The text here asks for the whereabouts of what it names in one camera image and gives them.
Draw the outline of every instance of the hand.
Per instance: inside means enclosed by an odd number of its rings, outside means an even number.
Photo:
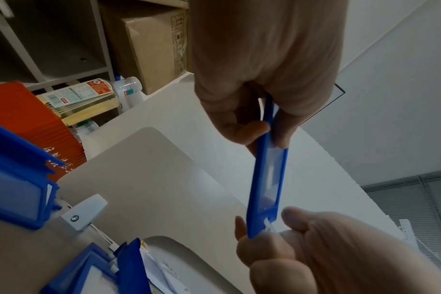
[[[329,99],[342,53],[348,0],[190,0],[195,92],[227,139],[252,144],[270,131],[259,97],[280,107],[276,146]]]
[[[254,239],[235,219],[237,255],[258,294],[441,293],[441,272],[427,258],[374,227],[295,207],[282,218],[291,230]]]

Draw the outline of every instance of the clear plastic bottle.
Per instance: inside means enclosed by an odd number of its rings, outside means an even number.
[[[126,97],[143,89],[142,84],[136,77],[128,77],[115,81],[112,83],[112,87],[117,95],[117,98],[119,99],[121,104],[119,110],[122,112],[126,112],[130,109]]]

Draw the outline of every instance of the gray blind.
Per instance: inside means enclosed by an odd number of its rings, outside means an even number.
[[[365,192],[395,224],[408,219],[416,237],[433,252],[441,252],[441,178],[381,185]]]

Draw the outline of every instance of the barcode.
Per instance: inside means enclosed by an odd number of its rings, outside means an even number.
[[[48,95],[47,97],[51,100],[52,104],[62,104],[56,95]]]

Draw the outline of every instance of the white device with screw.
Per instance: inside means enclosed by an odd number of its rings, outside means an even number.
[[[94,194],[69,211],[61,215],[61,219],[76,231],[82,231],[103,211],[108,202],[99,194]]]

